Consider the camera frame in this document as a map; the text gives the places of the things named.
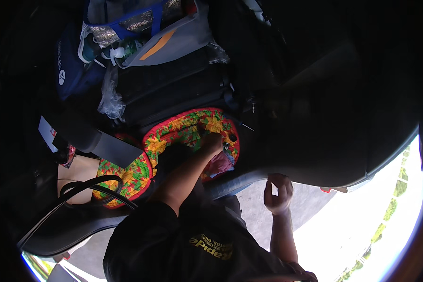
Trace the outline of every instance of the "black t-shirt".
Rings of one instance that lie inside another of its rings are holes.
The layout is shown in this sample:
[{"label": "black t-shirt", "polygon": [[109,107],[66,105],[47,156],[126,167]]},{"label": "black t-shirt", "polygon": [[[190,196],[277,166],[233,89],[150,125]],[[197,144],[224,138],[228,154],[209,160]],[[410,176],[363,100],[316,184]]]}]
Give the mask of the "black t-shirt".
[{"label": "black t-shirt", "polygon": [[223,207],[175,212],[139,207],[114,230],[103,260],[109,282],[316,281],[297,263],[261,248]]}]

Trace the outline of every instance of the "hand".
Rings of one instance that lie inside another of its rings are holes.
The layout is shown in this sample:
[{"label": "hand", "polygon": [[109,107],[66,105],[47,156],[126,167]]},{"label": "hand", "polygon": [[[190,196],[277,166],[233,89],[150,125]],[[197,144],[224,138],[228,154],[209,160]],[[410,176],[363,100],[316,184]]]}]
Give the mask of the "hand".
[{"label": "hand", "polygon": [[210,133],[202,139],[201,150],[210,157],[214,157],[222,152],[222,137],[219,133]]},{"label": "hand", "polygon": [[[277,187],[278,195],[272,195],[272,184]],[[263,202],[273,215],[283,215],[289,211],[293,198],[293,185],[288,176],[280,173],[269,174],[266,181]]]}]

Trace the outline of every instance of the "white logo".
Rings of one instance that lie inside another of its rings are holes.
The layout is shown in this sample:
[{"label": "white logo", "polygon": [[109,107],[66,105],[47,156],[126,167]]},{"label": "white logo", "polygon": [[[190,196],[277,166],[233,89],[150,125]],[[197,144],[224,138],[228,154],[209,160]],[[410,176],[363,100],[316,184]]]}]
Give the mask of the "white logo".
[{"label": "white logo", "polygon": [[66,78],[66,73],[64,73],[64,70],[60,70],[58,75],[58,83],[62,85],[64,83],[65,78]]}]

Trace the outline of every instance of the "orange stripe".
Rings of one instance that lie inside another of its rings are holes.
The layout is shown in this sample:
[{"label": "orange stripe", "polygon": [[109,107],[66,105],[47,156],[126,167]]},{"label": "orange stripe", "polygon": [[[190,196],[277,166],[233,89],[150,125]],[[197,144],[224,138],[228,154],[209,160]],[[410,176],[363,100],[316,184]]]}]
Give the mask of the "orange stripe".
[{"label": "orange stripe", "polygon": [[176,29],[174,29],[173,31],[163,35],[160,38],[160,40],[149,51],[147,51],[141,58],[139,58],[139,60],[144,61],[148,57],[155,54],[159,49],[161,49],[169,41],[169,39],[172,37],[172,35],[174,34],[175,31],[176,31]]}]

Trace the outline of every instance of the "gray bag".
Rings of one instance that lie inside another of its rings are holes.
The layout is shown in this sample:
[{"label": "gray bag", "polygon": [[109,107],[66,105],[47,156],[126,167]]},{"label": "gray bag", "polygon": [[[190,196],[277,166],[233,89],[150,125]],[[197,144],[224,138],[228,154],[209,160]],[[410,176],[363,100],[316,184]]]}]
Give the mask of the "gray bag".
[{"label": "gray bag", "polygon": [[194,0],[196,13],[188,15],[154,35],[135,54],[126,59],[122,68],[139,65],[159,65],[179,59],[213,41],[208,28],[208,5]]}]

